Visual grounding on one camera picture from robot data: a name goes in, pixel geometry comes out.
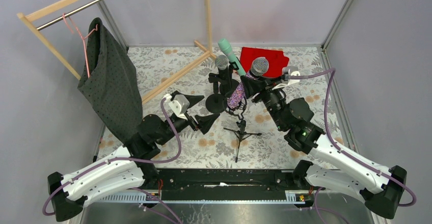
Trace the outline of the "black round-base mic stand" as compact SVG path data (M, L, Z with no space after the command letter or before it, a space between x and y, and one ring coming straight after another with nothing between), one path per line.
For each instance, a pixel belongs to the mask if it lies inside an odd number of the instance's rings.
M229 98L239 85L239 82L232 78L233 71L232 65L228 65L225 69L218 68L220 78L219 92L226 98Z

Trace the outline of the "purple glitter microphone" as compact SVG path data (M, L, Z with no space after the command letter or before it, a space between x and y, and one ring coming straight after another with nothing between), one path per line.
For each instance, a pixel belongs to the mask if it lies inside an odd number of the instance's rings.
M227 100L227 106L232 110L239 107L243 98L246 98L247 95L250 94L251 81L261 78L268 71L268 69L269 62L265 57L256 58L252 62L251 67L246 75L240 77L241 82Z

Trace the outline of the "black tripod shock-mount stand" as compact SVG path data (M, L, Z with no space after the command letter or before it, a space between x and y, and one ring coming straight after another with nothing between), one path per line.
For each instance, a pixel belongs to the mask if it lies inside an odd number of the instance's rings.
M241 142L244 141L245 139L251 137L251 136L262 136L261 132L259 132L259 133L246 132L247 122L244 118L244 113L246 111L246 108L247 108L247 100L246 100L246 98L243 98L237 107L235 107L235 108L227 107L225 109L225 112L227 114L229 114L231 116L235 116L238 118L238 121L236 122L236 125L238 127L237 130L229 129L226 127L223 128L224 130L233 132L235 134L236 138L238 139L236 156L235 156L235 163L238 163L238 156L239 156Z

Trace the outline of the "black glitter microphone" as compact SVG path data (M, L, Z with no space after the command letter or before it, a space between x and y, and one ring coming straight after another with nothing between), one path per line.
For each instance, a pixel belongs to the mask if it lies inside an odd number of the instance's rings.
M215 59L215 66L218 69L219 78L221 79L220 83L220 92L225 95L232 89L231 85L231 72L229 69L229 59L221 54Z

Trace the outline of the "mint green microphone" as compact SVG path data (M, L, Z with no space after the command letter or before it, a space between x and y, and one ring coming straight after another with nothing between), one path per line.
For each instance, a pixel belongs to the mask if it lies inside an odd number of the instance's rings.
M225 38L222 38L218 41L218 46L221 52L228 58L229 63L233 66L233 69L237 71L239 76L245 76L246 71L242 67L239 59L235 55L231 44Z

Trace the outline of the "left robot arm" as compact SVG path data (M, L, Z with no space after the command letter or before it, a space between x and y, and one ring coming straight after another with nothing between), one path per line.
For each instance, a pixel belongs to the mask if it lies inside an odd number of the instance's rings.
M92 164L62 175L47 177L49 197L42 212L55 216L57 222L67 221L105 196L141 186L154 186L159 176L156 164L176 160L182 151L180 132L187 127L206 134L220 116L190 116L187 110L204 96L185 95L178 91L164 95L160 102L165 120L149 114L137 132L122 146Z

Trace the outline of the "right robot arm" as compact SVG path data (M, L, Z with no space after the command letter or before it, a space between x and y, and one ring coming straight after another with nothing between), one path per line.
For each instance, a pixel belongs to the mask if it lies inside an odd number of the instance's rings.
M330 140L331 136L312 123L314 112L305 98L286 102L273 79L256 80L241 76L246 98L263 102L284 139L296 151L324 160L337 168L324 170L301 160L293 171L299 187L323 187L359 200L371 212L393 219L404 192L407 171L395 165L378 164L351 149Z

